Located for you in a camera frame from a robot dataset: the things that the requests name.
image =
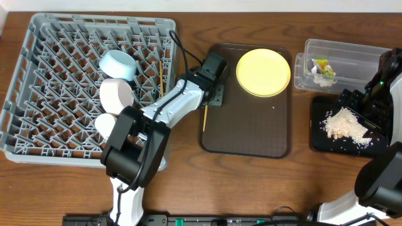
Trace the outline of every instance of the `yellow plate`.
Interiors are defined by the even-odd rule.
[[[250,94],[272,97],[290,81],[290,67],[279,53],[257,49],[244,54],[236,67],[237,80]]]

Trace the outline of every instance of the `white cup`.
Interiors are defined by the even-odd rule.
[[[109,50],[99,60],[99,67],[112,78],[124,79],[128,82],[134,80],[137,70],[133,57],[120,50]]]
[[[126,81],[107,78],[100,87],[100,103],[107,113],[118,116],[125,107],[133,105],[132,90]]]
[[[95,119],[95,128],[104,139],[108,139],[112,133],[116,121],[116,117],[112,116],[111,114],[104,113]]]

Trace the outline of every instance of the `plastic bin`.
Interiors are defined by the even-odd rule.
[[[344,89],[364,92],[364,86],[378,70],[380,56],[388,50],[337,41],[307,40],[305,52],[296,56],[295,87],[331,94],[340,94]],[[312,58],[326,58],[336,76],[312,73]],[[322,86],[322,80],[332,84]]]
[[[99,87],[107,77],[99,59],[112,49],[132,55],[138,69],[134,99],[138,107],[149,105],[159,99],[161,76],[167,92],[175,85],[177,47],[168,34],[175,28],[171,19],[35,14],[0,114],[6,157],[104,167],[99,159],[106,141],[94,126],[104,112]]]

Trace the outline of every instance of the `wood grain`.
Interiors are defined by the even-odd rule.
[[[199,57],[219,42],[278,45],[293,58],[303,52],[309,38],[386,48],[402,45],[402,14],[85,14],[174,19],[183,45]],[[32,15],[8,15],[0,40],[1,105]],[[145,209],[186,215],[267,215],[288,205],[306,213],[317,202],[352,190],[368,159],[310,150],[306,116],[316,95],[294,89],[293,150],[282,160],[207,153],[197,142],[200,112],[187,115],[173,129],[168,168],[157,173],[145,190]],[[66,214],[98,214],[111,206],[112,186],[103,169],[17,164],[0,154],[0,225],[60,225]],[[401,220],[388,222],[402,225]]]

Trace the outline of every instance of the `gray dish rack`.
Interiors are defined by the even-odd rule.
[[[107,50],[136,59],[137,107],[160,98],[159,62],[166,92],[175,84],[176,44],[171,19],[35,14],[0,113],[0,148],[18,163],[103,167],[106,141],[94,126],[104,113],[98,62]]]

